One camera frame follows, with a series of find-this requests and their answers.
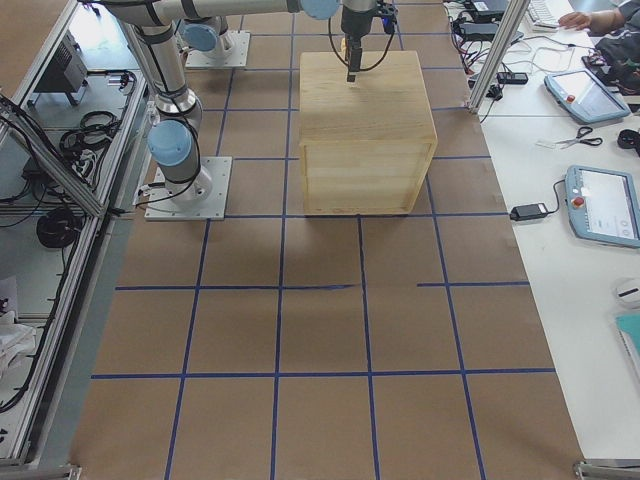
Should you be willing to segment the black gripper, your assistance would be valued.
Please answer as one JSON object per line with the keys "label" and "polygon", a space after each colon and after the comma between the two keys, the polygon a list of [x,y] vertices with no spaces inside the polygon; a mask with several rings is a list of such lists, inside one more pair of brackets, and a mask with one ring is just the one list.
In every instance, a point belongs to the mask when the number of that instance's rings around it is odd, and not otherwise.
{"label": "black gripper", "polygon": [[371,32],[372,22],[379,18],[387,35],[395,32],[397,9],[382,0],[344,0],[342,2],[341,30],[346,40],[347,82],[356,80],[361,68],[361,40]]}

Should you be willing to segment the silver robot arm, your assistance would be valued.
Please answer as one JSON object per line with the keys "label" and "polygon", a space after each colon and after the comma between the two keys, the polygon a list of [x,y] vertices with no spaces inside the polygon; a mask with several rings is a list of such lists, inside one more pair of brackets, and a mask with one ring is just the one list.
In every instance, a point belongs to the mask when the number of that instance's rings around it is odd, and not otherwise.
{"label": "silver robot arm", "polygon": [[212,58],[230,54],[232,41],[228,37],[229,26],[225,16],[179,20],[176,29],[182,44],[191,50]]}
{"label": "silver robot arm", "polygon": [[198,129],[202,107],[186,81],[174,23],[207,27],[228,16],[299,13],[329,22],[341,13],[346,40],[347,80],[353,82],[361,66],[362,39],[379,18],[385,33],[395,35],[397,9],[385,1],[101,1],[118,21],[134,31],[134,57],[147,68],[146,80],[154,87],[159,124],[151,129],[149,150],[165,178],[165,201],[192,203],[212,190],[199,152]]}

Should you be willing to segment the person's hand on desk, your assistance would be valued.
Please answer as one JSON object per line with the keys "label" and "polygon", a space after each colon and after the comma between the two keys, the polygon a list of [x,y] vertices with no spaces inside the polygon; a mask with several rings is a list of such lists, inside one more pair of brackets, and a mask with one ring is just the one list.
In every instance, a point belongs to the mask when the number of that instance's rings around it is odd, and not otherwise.
{"label": "person's hand on desk", "polygon": [[566,29],[589,29],[592,24],[592,14],[589,12],[571,12],[558,19],[558,25]]}

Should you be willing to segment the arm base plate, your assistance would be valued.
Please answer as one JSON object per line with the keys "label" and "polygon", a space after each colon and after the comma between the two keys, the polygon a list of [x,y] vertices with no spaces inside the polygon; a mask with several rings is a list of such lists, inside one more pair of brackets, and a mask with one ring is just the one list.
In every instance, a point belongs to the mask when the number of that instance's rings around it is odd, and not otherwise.
{"label": "arm base plate", "polygon": [[227,30],[222,36],[189,46],[186,68],[191,70],[245,68],[251,34],[246,30]]}
{"label": "arm base plate", "polygon": [[223,220],[232,170],[232,158],[201,158],[201,172],[194,183],[183,193],[184,186],[165,181],[159,167],[154,181],[163,186],[150,192],[144,217],[148,221],[199,221]]}

